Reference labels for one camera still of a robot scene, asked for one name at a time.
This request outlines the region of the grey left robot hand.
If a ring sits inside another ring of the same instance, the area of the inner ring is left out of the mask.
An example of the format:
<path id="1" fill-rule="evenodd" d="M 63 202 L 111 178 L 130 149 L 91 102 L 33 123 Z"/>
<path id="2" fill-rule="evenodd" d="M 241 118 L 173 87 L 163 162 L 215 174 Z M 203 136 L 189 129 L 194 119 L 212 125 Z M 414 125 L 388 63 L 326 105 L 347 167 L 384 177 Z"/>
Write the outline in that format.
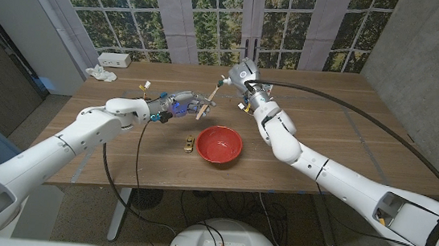
<path id="1" fill-rule="evenodd" d="M 192 91 L 174 92 L 161 96 L 162 109 L 171 113 L 173 117 L 184 117 L 187 114 L 195 115 L 197 119 L 209 112 L 215 106 L 213 100 Z"/>

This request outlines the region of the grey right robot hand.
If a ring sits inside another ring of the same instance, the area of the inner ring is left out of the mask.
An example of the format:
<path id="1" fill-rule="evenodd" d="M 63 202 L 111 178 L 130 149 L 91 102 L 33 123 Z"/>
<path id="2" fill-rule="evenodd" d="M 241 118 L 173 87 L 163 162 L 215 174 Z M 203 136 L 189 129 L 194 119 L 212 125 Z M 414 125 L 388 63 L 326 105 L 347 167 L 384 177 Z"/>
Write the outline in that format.
<path id="1" fill-rule="evenodd" d="M 242 59 L 228 71 L 228 77 L 223 78 L 223 83 L 234 85 L 237 90 L 249 100 L 257 97 L 259 100 L 270 101 L 267 88 L 259 82 L 261 76 L 258 67 L 249 58 Z"/>

